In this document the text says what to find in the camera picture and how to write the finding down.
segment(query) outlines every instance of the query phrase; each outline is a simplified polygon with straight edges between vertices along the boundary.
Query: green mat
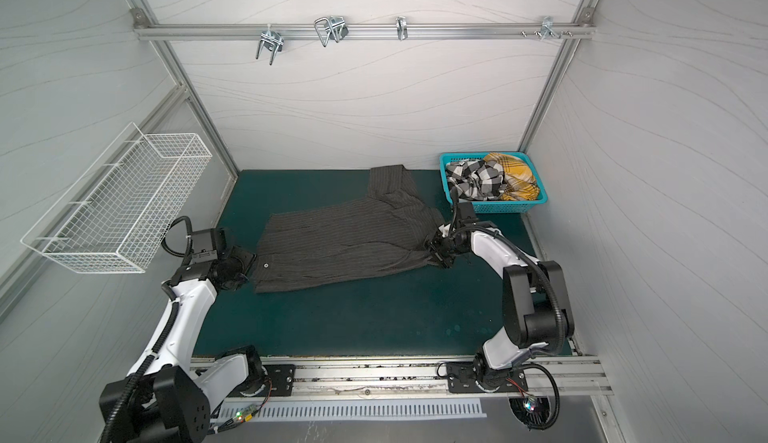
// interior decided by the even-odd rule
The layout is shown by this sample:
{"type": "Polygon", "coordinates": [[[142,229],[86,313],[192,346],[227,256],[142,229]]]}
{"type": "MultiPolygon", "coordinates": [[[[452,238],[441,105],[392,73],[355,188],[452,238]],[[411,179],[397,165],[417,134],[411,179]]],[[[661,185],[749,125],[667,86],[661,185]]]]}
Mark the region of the green mat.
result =
{"type": "MultiPolygon", "coordinates": [[[[424,201],[450,218],[439,172],[412,174],[424,201]]],[[[219,226],[232,244],[255,252],[270,214],[354,200],[367,187],[367,170],[246,170],[219,226]]],[[[533,254],[518,214],[485,217],[533,254]]],[[[502,327],[501,298],[502,279],[471,254],[451,269],[428,266],[296,292],[256,294],[248,285],[217,296],[195,354],[249,344],[261,355],[472,354],[502,327]]]]}

